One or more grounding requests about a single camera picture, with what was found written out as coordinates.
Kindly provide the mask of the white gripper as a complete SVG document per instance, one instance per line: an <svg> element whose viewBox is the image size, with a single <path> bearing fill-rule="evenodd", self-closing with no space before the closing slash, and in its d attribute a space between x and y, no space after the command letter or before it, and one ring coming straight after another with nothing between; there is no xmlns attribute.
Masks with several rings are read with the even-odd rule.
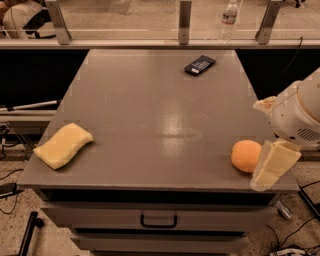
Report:
<svg viewBox="0 0 320 256"><path fill-rule="evenodd" d="M320 83L317 79L296 81L277 97L257 100L253 108L270 115L273 132L282 138L264 142L250 181L253 190L265 191L299 160L299 145L320 144Z"/></svg>

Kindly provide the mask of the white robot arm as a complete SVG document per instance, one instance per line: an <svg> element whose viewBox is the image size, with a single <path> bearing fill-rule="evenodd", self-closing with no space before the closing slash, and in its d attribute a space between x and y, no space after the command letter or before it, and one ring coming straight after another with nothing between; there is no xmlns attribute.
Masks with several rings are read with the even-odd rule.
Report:
<svg viewBox="0 0 320 256"><path fill-rule="evenodd" d="M253 108L266 115L277 137L264 142L250 182L253 190L265 191L299 160L302 147L320 144L320 68Z"/></svg>

